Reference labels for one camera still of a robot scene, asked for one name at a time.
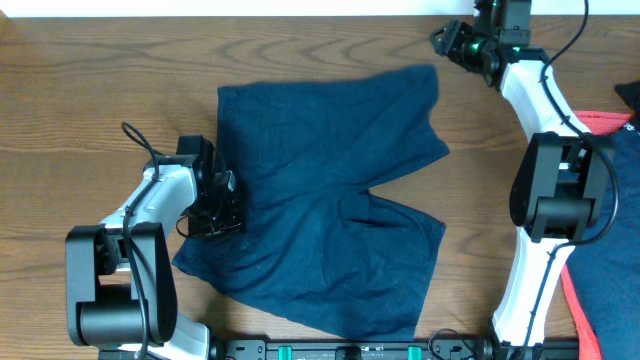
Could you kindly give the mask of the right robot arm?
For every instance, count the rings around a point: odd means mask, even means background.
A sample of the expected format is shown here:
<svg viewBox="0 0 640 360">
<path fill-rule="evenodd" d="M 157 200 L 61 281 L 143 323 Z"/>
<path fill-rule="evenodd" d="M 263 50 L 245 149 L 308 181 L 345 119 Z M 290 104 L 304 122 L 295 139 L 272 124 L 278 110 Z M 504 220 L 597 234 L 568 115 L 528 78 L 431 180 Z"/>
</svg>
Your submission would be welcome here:
<svg viewBox="0 0 640 360">
<path fill-rule="evenodd" d="M 516 253 L 483 346 L 492 359 L 538 359 L 563 267 L 617 216 L 614 146 L 577 119 L 556 83 L 556 59 L 531 45 L 531 2 L 476 0 L 474 8 L 473 23 L 453 19 L 431 34 L 431 44 L 495 88 L 528 141 L 509 197 Z"/>
</svg>

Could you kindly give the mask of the navy blue shorts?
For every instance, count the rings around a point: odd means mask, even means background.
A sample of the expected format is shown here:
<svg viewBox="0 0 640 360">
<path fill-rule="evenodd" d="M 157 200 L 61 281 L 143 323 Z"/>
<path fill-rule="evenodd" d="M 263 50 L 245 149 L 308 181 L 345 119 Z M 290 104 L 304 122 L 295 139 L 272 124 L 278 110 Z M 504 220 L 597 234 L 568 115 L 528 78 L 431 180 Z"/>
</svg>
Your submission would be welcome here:
<svg viewBox="0 0 640 360">
<path fill-rule="evenodd" d="M 246 230 L 188 238 L 182 272 L 245 305 L 351 340 L 410 341 L 446 231 L 372 188 L 449 152 L 429 117 L 436 70 L 218 89 L 216 143 Z"/>
</svg>

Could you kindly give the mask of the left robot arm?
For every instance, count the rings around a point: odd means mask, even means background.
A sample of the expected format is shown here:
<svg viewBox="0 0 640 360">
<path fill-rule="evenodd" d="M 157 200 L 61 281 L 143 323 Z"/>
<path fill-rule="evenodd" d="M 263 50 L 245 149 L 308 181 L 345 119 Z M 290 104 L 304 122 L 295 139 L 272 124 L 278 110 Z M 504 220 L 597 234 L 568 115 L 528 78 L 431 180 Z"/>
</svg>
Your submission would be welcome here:
<svg viewBox="0 0 640 360">
<path fill-rule="evenodd" d="M 245 230 L 231 170 L 215 147 L 182 136 L 173 155 L 152 152 L 130 197 L 99 224 L 65 239 L 67 328 L 102 359 L 212 359 L 207 326 L 178 311 L 166 240 L 185 220 L 188 240 L 227 240 Z"/>
</svg>

